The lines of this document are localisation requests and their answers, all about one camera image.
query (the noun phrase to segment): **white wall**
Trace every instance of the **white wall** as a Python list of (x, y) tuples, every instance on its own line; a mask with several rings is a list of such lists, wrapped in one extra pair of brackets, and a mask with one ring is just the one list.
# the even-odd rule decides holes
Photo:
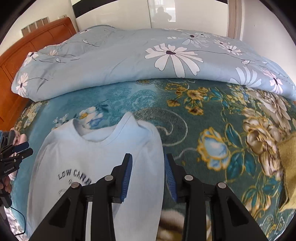
[(259, 0), (244, 1), (242, 40), (276, 62), (296, 83), (296, 46), (278, 20)]
[[(173, 21), (154, 21), (154, 14), (160, 6), (172, 16)], [(118, 0), (93, 9), (76, 21), (80, 30), (108, 24), (125, 30), (152, 26), (199, 30), (226, 36), (228, 5), (215, 0)]]
[(75, 30), (78, 31), (71, 0), (37, 0), (12, 25), (0, 44), (0, 55), (22, 38), (21, 29), (25, 26), (45, 17), (52, 22), (64, 14), (71, 19)]
[(97, 7), (77, 19), (80, 30), (107, 24), (124, 30), (151, 28), (147, 0), (118, 0)]

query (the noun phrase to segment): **gray cloth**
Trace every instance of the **gray cloth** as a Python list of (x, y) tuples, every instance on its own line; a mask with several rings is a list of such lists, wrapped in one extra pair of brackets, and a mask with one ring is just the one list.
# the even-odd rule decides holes
[(0, 137), (0, 148), (3, 148), (7, 145), (11, 145), (13, 143), (13, 140), (15, 138), (15, 131), (2, 131), (1, 137)]
[(295, 85), (284, 70), (239, 40), (190, 30), (124, 31), (106, 25), (29, 53), (12, 91), (37, 102), (83, 88), (154, 78), (230, 82), (296, 100)]

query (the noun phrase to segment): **white daisy print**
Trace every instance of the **white daisy print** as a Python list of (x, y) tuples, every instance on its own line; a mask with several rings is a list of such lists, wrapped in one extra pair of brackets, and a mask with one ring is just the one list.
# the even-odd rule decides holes
[(168, 58), (171, 57), (173, 61), (173, 66), (175, 69), (176, 76), (179, 78), (184, 78), (185, 77), (185, 71), (183, 64), (181, 60), (183, 60), (191, 72), (196, 76), (197, 73), (200, 71), (200, 68), (198, 65), (193, 62), (191, 59), (197, 60), (199, 62), (203, 63), (203, 60), (201, 58), (196, 57), (197, 54), (194, 53), (193, 51), (187, 51), (187, 48), (184, 47), (179, 47), (176, 49), (175, 46), (171, 46), (168, 44), (168, 47), (165, 46), (165, 43), (154, 46), (155, 50), (149, 48), (146, 50), (148, 55), (145, 56), (146, 59), (149, 58), (154, 58), (161, 56), (158, 58), (154, 64), (156, 68), (158, 68), (160, 71), (163, 71), (165, 69), (165, 66), (168, 62)]
[(196, 36), (200, 36), (200, 37), (203, 37), (203, 38), (210, 38), (211, 36), (206, 34), (205, 32), (202, 32), (202, 33), (195, 33)]
[(222, 48), (222, 49), (225, 49), (227, 52), (232, 53), (234, 55), (236, 55), (236, 54), (237, 55), (242, 55), (241, 50), (240, 49), (237, 49), (236, 46), (232, 46), (232, 45), (230, 45), (230, 46), (228, 46), (228, 45), (221, 45), (219, 47)]
[(220, 45), (229, 45), (229, 44), (231, 44), (231, 43), (229, 43), (229, 42), (224, 42), (224, 41), (215, 40), (215, 39), (214, 39), (214, 43), (215, 43), (215, 44), (220, 44)]
[(66, 63), (66, 62), (62, 62), (60, 58), (57, 58), (56, 59), (56, 62), (58, 62), (58, 63), (64, 63), (64, 64)]
[(65, 114), (62, 118), (60, 118), (59, 120), (62, 121), (63, 123), (66, 122), (68, 114)]
[(88, 32), (88, 31), (90, 31), (90, 29), (84, 30), (84, 31), (80, 32), (80, 34), (84, 34), (84, 33)]
[(90, 44), (89, 42), (86, 41), (86, 39), (83, 39), (82, 42), (83, 42), (83, 43), (86, 43), (86, 44), (89, 44), (89, 45), (92, 45), (92, 46), (94, 46), (94, 47), (99, 47), (99, 46), (96, 46), (96, 45)]
[(17, 82), (19, 85), (15, 88), (18, 95), (20, 95), (21, 97), (27, 97), (27, 90), (25, 89), (25, 86), (28, 85), (27, 81), (29, 79), (29, 75), (28, 73), (23, 73), (19, 79), (19, 81)]
[(31, 62), (31, 60), (33, 59), (33, 58), (36, 58), (36, 57), (38, 57), (39, 56), (39, 54), (37, 54), (37, 53), (35, 53), (35, 52), (29, 52), (28, 53), (28, 56), (26, 57), (26, 59), (25, 59), (25, 61), (24, 61), (24, 63), (22, 64), (23, 66), (26, 66), (28, 63), (30, 63)]
[(167, 37), (167, 39), (182, 39), (182, 38), (177, 38), (177, 37)]
[(243, 67), (246, 71), (246, 76), (244, 75), (244, 72), (241, 68), (237, 67), (235, 68), (237, 73), (239, 74), (239, 80), (231, 78), (229, 80), (232, 84), (239, 84), (239, 85), (245, 85), (251, 88), (256, 88), (259, 85), (261, 85), (261, 79), (257, 79), (257, 72), (252, 70), (252, 74), (250, 70), (247, 67)]
[(164, 28), (164, 30), (176, 30), (176, 31), (182, 31), (181, 29), (178, 29), (178, 28)]
[(263, 71), (263, 74), (270, 77), (271, 80), (270, 86), (274, 86), (274, 88), (271, 90), (271, 92), (276, 93), (276, 94), (282, 94), (283, 93), (283, 88), (281, 85), (283, 85), (282, 81), (275, 76), (274, 73), (269, 72), (268, 70), (261, 69)]
[(188, 33), (182, 33), (182, 35), (186, 35), (187, 39), (182, 43), (183, 45), (188, 45), (188, 44), (192, 44), (197, 48), (201, 48), (201, 45), (208, 48), (209, 45), (207, 45), (206, 43), (208, 42), (205, 39), (202, 39), (201, 37), (198, 37), (196, 35), (193, 34), (188, 34)]
[(54, 49), (54, 50), (51, 50), (48, 55), (55, 56), (57, 54), (58, 54), (58, 52)]
[(219, 36), (219, 35), (216, 35), (216, 34), (212, 34), (214, 37), (217, 37), (217, 38), (220, 38), (220, 39), (223, 39), (223, 40), (226, 40), (225, 38), (223, 38), (222, 36)]
[(250, 62), (251, 62), (250, 60), (244, 60), (244, 61), (242, 61), (242, 64), (247, 65), (247, 64), (249, 64)]
[(61, 45), (65, 44), (66, 41), (67, 40), (65, 40), (64, 42), (62, 42), (60, 44), (52, 44), (52, 45), (45, 46), (44, 49), (47, 48), (47, 47), (51, 47), (51, 46), (61, 46)]

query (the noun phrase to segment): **floral comforter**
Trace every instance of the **floral comforter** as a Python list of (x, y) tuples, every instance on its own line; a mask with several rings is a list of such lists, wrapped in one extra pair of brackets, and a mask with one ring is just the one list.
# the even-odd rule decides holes
[(296, 100), (285, 71), (242, 41), (192, 30), (107, 25), (28, 53), (12, 91), (37, 102), (93, 86), (176, 77), (246, 85)]
[[(205, 183), (227, 183), (269, 240), (287, 227), (295, 210), (278, 208), (283, 168), (277, 143), (295, 131), (295, 105), (275, 93), (194, 79), (117, 83), (33, 103), (16, 124), (34, 154), (22, 162), (13, 183), (14, 207), (26, 213), (35, 156), (52, 129), (72, 118), (90, 129), (111, 126), (127, 111), (158, 128), (166, 152), (187, 173)], [(181, 240), (184, 213), (185, 206), (165, 189), (158, 238)]]

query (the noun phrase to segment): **wooden bed frame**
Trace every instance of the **wooden bed frame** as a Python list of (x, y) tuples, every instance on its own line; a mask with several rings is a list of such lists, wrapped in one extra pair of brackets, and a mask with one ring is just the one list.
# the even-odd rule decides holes
[(12, 128), (29, 101), (11, 91), (13, 79), (27, 54), (59, 44), (74, 34), (70, 18), (62, 18), (29, 33), (0, 56), (0, 130)]

